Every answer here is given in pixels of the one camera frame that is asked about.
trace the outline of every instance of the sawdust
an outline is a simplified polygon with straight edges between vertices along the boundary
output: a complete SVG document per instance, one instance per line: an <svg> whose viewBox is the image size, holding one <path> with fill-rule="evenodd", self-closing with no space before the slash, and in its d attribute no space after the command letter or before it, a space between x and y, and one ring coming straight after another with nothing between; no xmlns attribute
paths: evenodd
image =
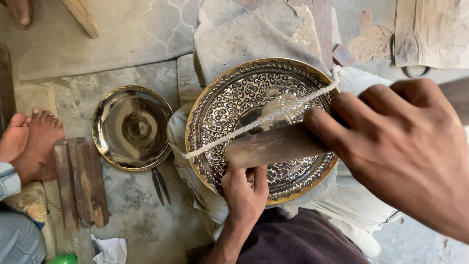
<svg viewBox="0 0 469 264"><path fill-rule="evenodd" d="M367 28L371 26L371 20L373 19L373 14L371 13L371 10L367 9L362 12L362 15L360 16L360 25L362 27Z"/></svg>
<svg viewBox="0 0 469 264"><path fill-rule="evenodd" d="M391 58L391 37L389 28L371 25L348 44L348 51L358 60L369 62L373 57Z"/></svg>

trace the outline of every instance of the floral engraved pattern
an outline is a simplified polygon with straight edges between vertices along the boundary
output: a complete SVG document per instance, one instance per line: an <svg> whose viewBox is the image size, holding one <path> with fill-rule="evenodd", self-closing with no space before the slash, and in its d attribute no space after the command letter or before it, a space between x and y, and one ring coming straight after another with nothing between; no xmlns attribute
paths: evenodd
<svg viewBox="0 0 469 264"><path fill-rule="evenodd" d="M240 66L211 84L199 98L188 122L189 151L242 127L244 118L264 109L273 100L284 104L286 102L282 100L298 100L325 86L327 83L318 74L289 61L270 60ZM313 105L330 113L332 98L332 92L321 95L301 109L288 112L284 119L289 124L301 122L304 112ZM193 160L200 175L217 191L222 189L221 178L227 170L226 146L227 143L217 145ZM333 158L334 153L327 153L269 165L269 199L277 201L311 186L314 180L321 178L323 171L329 169Z"/></svg>

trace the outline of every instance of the paper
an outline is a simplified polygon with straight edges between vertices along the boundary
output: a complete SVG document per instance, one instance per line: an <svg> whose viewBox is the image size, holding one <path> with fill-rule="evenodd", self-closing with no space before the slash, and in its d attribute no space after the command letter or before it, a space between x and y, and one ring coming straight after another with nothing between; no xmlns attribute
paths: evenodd
<svg viewBox="0 0 469 264"><path fill-rule="evenodd" d="M97 264L125 264L127 259L127 244L125 239L97 239L91 234L91 240L96 241L101 250L101 252L93 258Z"/></svg>
<svg viewBox="0 0 469 264"><path fill-rule="evenodd" d="M469 0L398 0L396 67L469 68Z"/></svg>

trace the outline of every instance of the rope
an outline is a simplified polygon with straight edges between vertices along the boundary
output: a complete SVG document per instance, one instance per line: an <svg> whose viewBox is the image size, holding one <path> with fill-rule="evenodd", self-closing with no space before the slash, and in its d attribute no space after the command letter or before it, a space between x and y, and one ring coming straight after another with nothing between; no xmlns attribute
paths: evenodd
<svg viewBox="0 0 469 264"><path fill-rule="evenodd" d="M225 136L219 138L218 140L212 142L212 143L209 143L207 145L204 145L202 146L201 148L199 148L198 150L195 150L195 151L192 151L192 152L189 152L189 153L185 153L183 152L180 148L178 148L175 144L172 144L170 143L170 146L173 148L174 151L176 151L177 153L179 153L183 158L185 159L189 159L189 158L192 158L192 157L195 157L195 156L198 156L200 154L202 154L203 152L209 150L210 148L216 146L216 145L219 145L219 144L223 144L225 142L228 142L230 139L233 139L235 138L236 136L244 133L244 132L247 132L255 127L258 127L260 126L261 124L265 123L265 122L268 122L268 121L273 121L274 118L276 116L279 116L279 115L283 115L283 114L286 114L288 113L289 111L297 108L297 107L300 107L302 106L303 104L313 100L314 98L322 95L322 94L325 94L327 92L330 92L331 90L333 90L335 87L339 86L339 83L340 83L340 78L342 77L343 75L343 72L342 70L340 69L339 66L337 65L334 65L333 68L332 68L332 82L324 87L324 88L321 88L287 106L285 106L284 108L282 109L279 109L277 111L274 111L273 113L263 117L263 118L260 118L256 121L253 121L252 123L250 123L249 125L246 125L244 127L241 127L231 133L228 133L226 134Z"/></svg>

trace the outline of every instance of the plain brass plate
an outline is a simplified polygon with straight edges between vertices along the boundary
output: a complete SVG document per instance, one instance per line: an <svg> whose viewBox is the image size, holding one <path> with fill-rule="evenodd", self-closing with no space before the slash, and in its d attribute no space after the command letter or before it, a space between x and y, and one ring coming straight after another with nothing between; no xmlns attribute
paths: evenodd
<svg viewBox="0 0 469 264"><path fill-rule="evenodd" d="M171 152L166 127L172 114L153 90L119 87L96 107L91 124L94 142L103 157L121 169L151 169Z"/></svg>

